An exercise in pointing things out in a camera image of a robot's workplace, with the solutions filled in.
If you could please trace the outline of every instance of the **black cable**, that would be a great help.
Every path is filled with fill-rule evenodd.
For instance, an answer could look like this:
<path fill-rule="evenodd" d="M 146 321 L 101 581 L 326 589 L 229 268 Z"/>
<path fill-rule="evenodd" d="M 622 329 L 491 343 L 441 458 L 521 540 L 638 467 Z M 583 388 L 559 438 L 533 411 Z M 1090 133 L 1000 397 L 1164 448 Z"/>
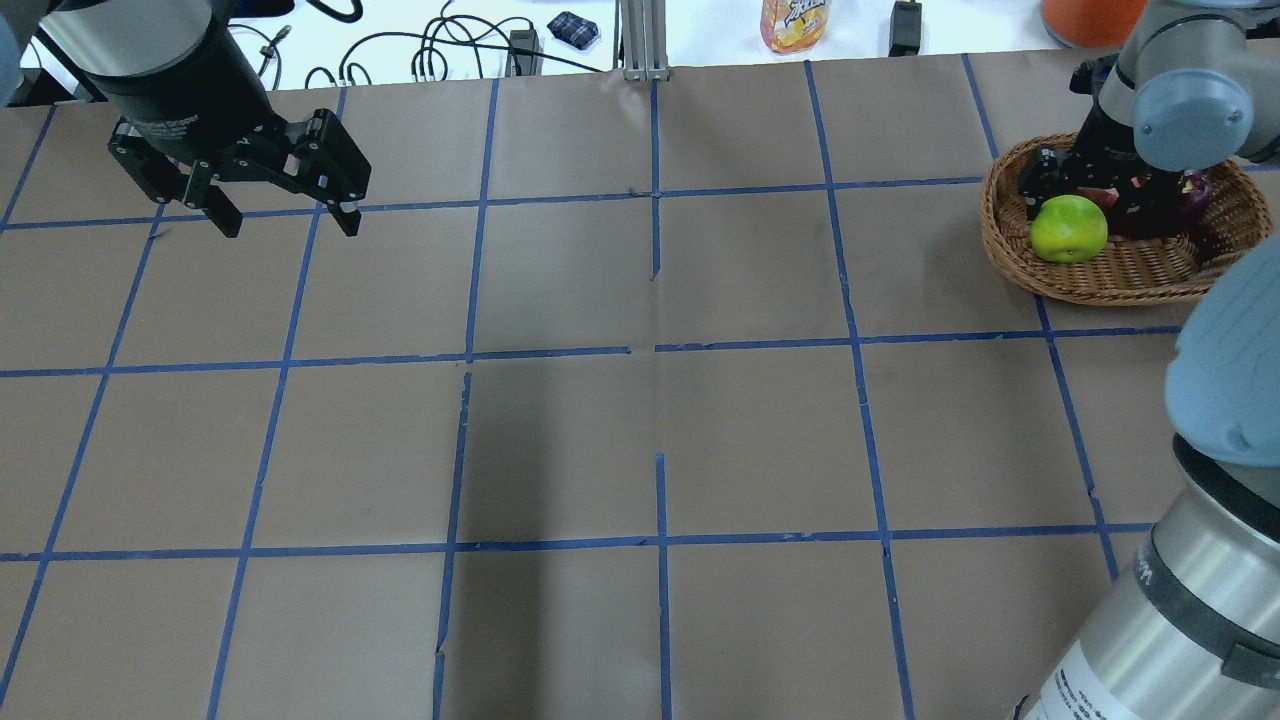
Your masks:
<path fill-rule="evenodd" d="M 280 76 L 284 72 L 284 54 L 280 53 L 279 45 L 280 45 L 280 41 L 284 40 L 289 35 L 289 31 L 292 29 L 292 27 L 291 26 L 282 27 L 279 29 L 279 32 L 275 33 L 275 37 L 268 37 L 265 32 L 257 29 L 253 26 L 247 26 L 247 24 L 243 24 L 243 23 L 228 23 L 227 27 L 230 28 L 230 29 L 247 29 L 247 31 L 251 31 L 251 32 L 256 33 L 259 37 L 261 37 L 264 41 L 266 41 L 266 46 L 264 46 L 261 50 L 259 50 L 259 53 L 262 54 L 262 64 L 259 65 L 259 68 L 257 68 L 257 77 L 261 78 L 264 74 L 266 74 L 266 67 L 270 65 L 271 60 L 274 59 L 275 60 L 275 81 L 271 82 L 271 90 L 279 90 L 280 88 Z"/>
<path fill-rule="evenodd" d="M 361 0 L 351 0 L 349 13 L 339 13 L 320 0 L 307 0 L 307 4 L 339 23 L 356 23 L 360 22 L 360 18 L 365 17 L 365 4 Z"/>
<path fill-rule="evenodd" d="M 448 27 L 449 24 L 457 24 L 458 27 L 462 28 L 462 32 L 467 33 L 467 42 L 465 42 L 465 44 L 461 40 L 458 40 L 457 36 L 453 35 L 452 29 L 449 31 L 449 37 L 453 38 L 454 42 L 463 44 L 463 45 L 471 47 L 471 51 L 475 53 L 475 56 L 476 56 L 476 72 L 480 73 L 480 78 L 484 79 L 484 61 L 480 59 L 480 49 L 476 47 L 476 41 L 479 38 L 475 37 L 474 35 L 471 35 L 471 29 L 467 28 L 467 26 L 462 24 L 460 20 L 457 20 L 454 18 L 440 18 L 440 17 L 431 18 L 431 20 L 429 23 L 426 23 L 426 28 L 422 29 L 422 45 L 421 46 L 422 47 L 433 47 L 435 45 L 436 38 L 440 35 L 440 29 Z M 507 45 L 511 45 L 511 40 L 507 41 Z M 431 56 L 428 55 L 426 60 L 428 60 L 429 69 L 434 74 L 435 73 L 435 68 L 430 68 Z"/>
<path fill-rule="evenodd" d="M 436 54 L 436 55 L 440 56 L 440 65 L 442 65 L 443 74 L 439 77 L 439 79 L 449 79 L 449 59 L 444 56 L 444 53 L 440 53 L 435 47 L 421 47 L 421 49 L 419 49 L 417 53 L 413 53 L 413 56 L 410 58 L 410 60 L 408 60 L 408 72 L 410 72 L 411 76 L 413 76 L 413 82 L 425 81 L 425 79 L 438 79 L 435 77 L 435 65 L 434 65 L 434 63 L 428 63 L 426 64 L 426 68 L 430 68 L 431 74 L 426 74 L 426 70 L 422 70 L 422 73 L 419 73 L 419 68 L 420 68 L 420 65 L 422 63 L 422 55 L 426 54 L 426 53 L 434 53 L 434 54 Z"/>
<path fill-rule="evenodd" d="M 333 77 L 333 73 L 329 72 L 329 68 L 311 68 L 311 72 L 307 73 L 306 79 L 302 81 L 302 87 L 305 90 L 311 88 L 311 78 L 315 77 L 316 73 L 324 73 L 324 76 L 329 78 L 330 85 L 338 85 L 338 78 Z"/>
<path fill-rule="evenodd" d="M 360 63 L 348 63 L 347 69 L 349 70 L 352 68 L 360 68 L 360 72 L 365 73 L 365 82 L 367 85 L 374 85 L 374 78 L 369 77 L 369 70 L 365 69 L 365 65 L 361 65 Z M 355 79 L 352 79 L 351 85 L 356 85 Z"/>
<path fill-rule="evenodd" d="M 439 42 L 440 45 L 471 46 L 470 42 L 453 42 L 453 41 L 449 41 L 449 40 L 436 40 L 436 42 Z M 515 53 L 516 55 L 529 55 L 529 56 L 532 56 L 532 58 L 544 58 L 547 60 L 556 60 L 557 63 L 564 63 L 566 65 L 572 65 L 575 68 L 579 68 L 579 69 L 582 69 L 582 70 L 590 70 L 593 73 L 603 73 L 604 72 L 604 70 L 602 70 L 599 68 L 593 68 L 591 65 L 584 65 L 582 63 L 577 63 L 575 60 L 568 60 L 566 58 L 558 58 L 556 55 L 548 55 L 547 53 L 535 53 L 532 50 L 525 50 L 522 47 L 500 47 L 498 45 L 476 45 L 476 47 L 479 47 L 481 50 L 507 50 L 507 51 Z"/>
<path fill-rule="evenodd" d="M 422 36 L 419 35 L 419 33 L 416 33 L 416 32 L 404 32 L 404 31 L 401 31 L 401 29 L 388 29 L 388 31 L 383 31 L 383 32 L 375 32 L 372 35 L 366 35 L 365 37 L 361 37 L 360 40 L 357 40 L 356 42 L 353 42 L 351 45 L 351 47 L 348 47 L 347 51 L 342 55 L 342 60 L 338 60 L 338 78 L 339 79 L 343 79 L 343 81 L 349 81 L 351 79 L 349 77 L 347 77 L 347 70 L 346 70 L 347 60 L 351 59 L 351 54 L 355 53 L 356 49 L 360 47 L 361 45 L 369 42 L 370 40 L 376 40 L 379 37 L 412 37 L 415 40 L 422 40 Z"/>
<path fill-rule="evenodd" d="M 338 78 L 333 79 L 333 77 L 330 74 L 332 82 L 334 82 L 335 85 L 338 82 L 342 82 L 342 81 L 349 82 L 351 81 L 351 74 L 347 72 L 347 68 L 348 68 L 348 60 L 351 60 L 352 54 L 355 54 L 355 51 L 361 45 L 369 42 L 370 40 L 378 40 L 380 37 L 412 37 L 412 38 L 417 40 L 419 42 L 425 42 L 426 40 L 430 38 L 430 36 L 426 36 L 426 35 L 422 35 L 422 33 L 404 32 L 404 31 L 383 31 L 383 32 L 375 32 L 375 33 L 371 33 L 371 35 L 366 35 L 365 37 L 361 37 L 360 40 L 357 40 L 356 42 L 353 42 L 351 45 L 351 47 L 348 47 L 347 51 L 343 53 L 342 59 L 338 61 Z M 480 44 L 480 42 L 444 40 L 442 37 L 435 37 L 431 42 L 433 44 L 438 44 L 438 45 L 454 46 L 454 47 L 472 47 L 472 49 L 477 49 L 477 50 L 507 50 L 508 53 L 513 53 L 516 55 L 525 55 L 525 56 L 530 56 L 530 58 L 543 58 L 545 60 L 553 60 L 556 63 L 563 63 L 566 65 L 570 65 L 570 67 L 573 67 L 573 68 L 579 68 L 579 69 L 582 69 L 582 70 L 588 70 L 588 72 L 593 72 L 593 73 L 604 72 L 604 70 L 602 70 L 599 68 L 593 68 L 591 65 L 584 65 L 582 63 L 579 63 L 576 60 L 570 60 L 567 58 L 559 58 L 557 55 L 549 55 L 547 53 L 538 53 L 538 51 L 534 51 L 534 50 L 525 50 L 525 49 L 521 49 L 521 47 L 511 47 L 509 44 L 508 44 L 507 47 L 503 47 L 503 46 L 499 46 L 499 45 L 484 45 L 484 44 Z M 419 50 L 417 50 L 417 53 L 415 53 L 413 56 L 412 56 L 412 59 L 410 60 L 411 68 L 412 67 L 422 68 L 422 64 L 421 64 L 422 63 L 422 56 L 424 55 L 430 55 L 431 53 L 438 54 L 440 56 L 440 59 L 444 60 L 444 55 L 442 53 L 439 53 L 438 49 L 431 49 L 430 46 L 428 46 L 426 49 L 422 49 L 422 46 L 420 46 Z M 445 77 L 447 77 L 447 74 L 448 74 L 447 67 L 444 68 L 444 73 L 445 73 Z M 424 77 L 433 77 L 434 78 L 434 73 L 430 74 L 430 76 L 428 76 L 426 69 L 420 69 L 420 74 L 424 76 Z"/>

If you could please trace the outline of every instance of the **power adapter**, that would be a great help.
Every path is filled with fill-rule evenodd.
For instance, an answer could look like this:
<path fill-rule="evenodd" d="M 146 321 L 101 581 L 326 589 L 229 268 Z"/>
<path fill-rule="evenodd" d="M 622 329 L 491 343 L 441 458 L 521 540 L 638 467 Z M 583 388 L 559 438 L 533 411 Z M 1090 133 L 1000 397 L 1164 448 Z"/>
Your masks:
<path fill-rule="evenodd" d="M 915 0 L 897 0 L 890 17 L 888 56 L 902 58 L 920 54 L 920 26 L 923 8 Z"/>
<path fill-rule="evenodd" d="M 543 72 L 543 59 L 530 53 L 541 53 L 538 31 L 516 29 L 511 32 L 511 50 L 507 51 L 507 77 L 536 76 Z"/>

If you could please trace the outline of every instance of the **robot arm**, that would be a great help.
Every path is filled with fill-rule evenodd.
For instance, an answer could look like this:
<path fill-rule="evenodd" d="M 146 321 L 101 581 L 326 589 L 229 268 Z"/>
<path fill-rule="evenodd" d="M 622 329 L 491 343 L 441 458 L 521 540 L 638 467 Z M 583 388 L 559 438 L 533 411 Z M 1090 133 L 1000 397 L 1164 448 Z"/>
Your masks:
<path fill-rule="evenodd" d="M 288 123 L 271 110 L 211 0 L 165 0 L 160 10 L 154 0 L 54 5 L 5 0 L 0 54 L 6 29 L 24 45 L 32 18 L 50 10 L 41 26 L 124 115 L 108 146 L 148 197 L 202 210 L 234 237 L 242 215 L 214 182 L 268 181 L 316 199 L 356 234 L 369 161 L 332 111 Z"/>
<path fill-rule="evenodd" d="M 1056 195 L 1115 188 L 1110 218 L 1140 218 L 1133 237 L 1178 232 L 1193 172 L 1231 155 L 1280 152 L 1280 61 L 1248 53 L 1247 28 L 1280 17 L 1280 0 L 1151 0 L 1117 56 L 1085 63 L 1071 90 L 1093 109 L 1066 152 L 1038 149 L 1019 190 L 1029 218 Z"/>
<path fill-rule="evenodd" d="M 1251 55 L 1245 31 L 1275 17 L 1276 0 L 1152 0 L 1102 88 L 1102 110 L 1134 128 L 1139 156 L 1162 170 L 1274 159 L 1280 63 Z"/>

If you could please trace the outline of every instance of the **bottle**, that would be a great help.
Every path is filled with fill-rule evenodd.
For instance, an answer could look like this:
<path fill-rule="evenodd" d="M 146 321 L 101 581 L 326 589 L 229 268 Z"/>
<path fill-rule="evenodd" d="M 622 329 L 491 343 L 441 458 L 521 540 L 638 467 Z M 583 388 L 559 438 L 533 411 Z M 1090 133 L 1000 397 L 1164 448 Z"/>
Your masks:
<path fill-rule="evenodd" d="M 831 0 L 764 0 L 760 37 L 778 55 L 808 50 L 827 31 Z"/>

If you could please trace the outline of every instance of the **bottle label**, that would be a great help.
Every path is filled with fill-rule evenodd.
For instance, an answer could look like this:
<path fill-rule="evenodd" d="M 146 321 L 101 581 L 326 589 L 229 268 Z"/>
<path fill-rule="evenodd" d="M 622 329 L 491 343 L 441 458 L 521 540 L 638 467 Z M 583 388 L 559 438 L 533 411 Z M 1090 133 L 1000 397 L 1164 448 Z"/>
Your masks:
<path fill-rule="evenodd" d="M 1142 720 L 1102 684 L 1080 650 L 1071 643 L 1066 656 L 1041 688 L 1039 702 L 1019 720 Z"/>
<path fill-rule="evenodd" d="M 791 12 L 787 13 L 787 19 L 782 20 L 782 23 L 791 24 L 809 10 L 817 10 L 826 4 L 827 0 L 791 0 Z"/>

